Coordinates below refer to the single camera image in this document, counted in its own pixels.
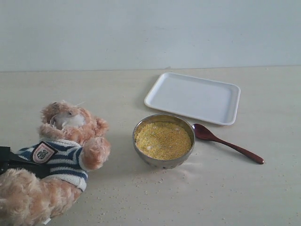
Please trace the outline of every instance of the black strap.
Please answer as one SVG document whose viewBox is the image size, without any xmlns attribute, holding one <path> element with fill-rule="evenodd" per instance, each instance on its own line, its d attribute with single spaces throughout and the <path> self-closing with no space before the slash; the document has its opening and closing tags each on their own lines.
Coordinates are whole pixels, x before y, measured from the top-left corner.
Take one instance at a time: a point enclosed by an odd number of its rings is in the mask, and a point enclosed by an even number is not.
<svg viewBox="0 0 301 226">
<path fill-rule="evenodd" d="M 43 179 L 50 175 L 47 165 L 27 161 L 11 152 L 10 147 L 0 146 L 0 175 L 8 169 L 25 169 Z"/>
</svg>

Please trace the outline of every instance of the teddy bear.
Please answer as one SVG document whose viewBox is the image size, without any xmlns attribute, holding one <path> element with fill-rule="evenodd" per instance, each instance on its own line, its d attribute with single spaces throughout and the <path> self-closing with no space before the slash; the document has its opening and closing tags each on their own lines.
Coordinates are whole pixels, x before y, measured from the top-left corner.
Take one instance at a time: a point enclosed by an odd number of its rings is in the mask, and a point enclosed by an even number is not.
<svg viewBox="0 0 301 226">
<path fill-rule="evenodd" d="M 45 165 L 38 178 L 22 168 L 0 175 L 0 225 L 35 226 L 64 214 L 87 187 L 88 172 L 108 160 L 107 121 L 65 101 L 41 110 L 39 142 L 15 151 L 25 161 Z"/>
</svg>

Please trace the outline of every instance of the plastic tray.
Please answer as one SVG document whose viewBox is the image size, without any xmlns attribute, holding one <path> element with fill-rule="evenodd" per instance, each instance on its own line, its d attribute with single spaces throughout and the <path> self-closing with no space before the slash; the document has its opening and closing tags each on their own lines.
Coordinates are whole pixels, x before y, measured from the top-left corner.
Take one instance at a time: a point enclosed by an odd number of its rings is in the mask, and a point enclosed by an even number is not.
<svg viewBox="0 0 301 226">
<path fill-rule="evenodd" d="M 218 125 L 235 122 L 237 85 L 176 73 L 160 75 L 144 99 L 146 106 Z"/>
</svg>

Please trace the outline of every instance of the cornmeal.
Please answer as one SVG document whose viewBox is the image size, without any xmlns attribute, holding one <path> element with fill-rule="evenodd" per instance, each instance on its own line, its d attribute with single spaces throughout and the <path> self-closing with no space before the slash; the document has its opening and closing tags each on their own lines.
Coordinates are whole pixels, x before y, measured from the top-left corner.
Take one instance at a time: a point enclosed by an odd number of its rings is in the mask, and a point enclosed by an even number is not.
<svg viewBox="0 0 301 226">
<path fill-rule="evenodd" d="M 191 140 L 182 127 L 170 122 L 155 122 L 147 124 L 136 135 L 136 146 L 151 158 L 171 160 L 186 154 Z"/>
</svg>

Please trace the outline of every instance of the metal bowl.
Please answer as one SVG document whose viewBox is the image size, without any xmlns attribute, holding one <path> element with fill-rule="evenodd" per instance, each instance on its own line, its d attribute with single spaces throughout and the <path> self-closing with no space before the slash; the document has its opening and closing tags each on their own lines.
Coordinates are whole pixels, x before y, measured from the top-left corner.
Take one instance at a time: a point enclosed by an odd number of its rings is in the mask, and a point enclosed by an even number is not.
<svg viewBox="0 0 301 226">
<path fill-rule="evenodd" d="M 183 129 L 185 129 L 191 140 L 190 150 L 183 156 L 181 156 L 177 159 L 172 159 L 172 160 L 154 159 L 154 158 L 151 158 L 151 157 L 145 155 L 143 152 L 141 152 L 139 150 L 139 148 L 136 146 L 135 135 L 137 133 L 139 133 L 145 125 L 147 125 L 149 123 L 153 123 L 153 122 L 170 122 L 170 123 L 174 123 L 178 126 L 181 126 Z M 146 117 L 145 119 L 141 120 L 136 125 L 136 127 L 133 131 L 133 143 L 134 143 L 134 148 L 135 148 L 136 152 L 138 153 L 140 158 L 147 164 L 149 164 L 153 167 L 161 168 L 161 169 L 173 169 L 173 168 L 183 164 L 188 159 L 190 154 L 192 153 L 193 148 L 194 148 L 194 143 L 195 143 L 195 133 L 194 133 L 192 126 L 184 119 L 181 119 L 177 116 L 173 116 L 173 115 L 169 115 L 169 114 L 155 114 L 155 115 Z"/>
</svg>

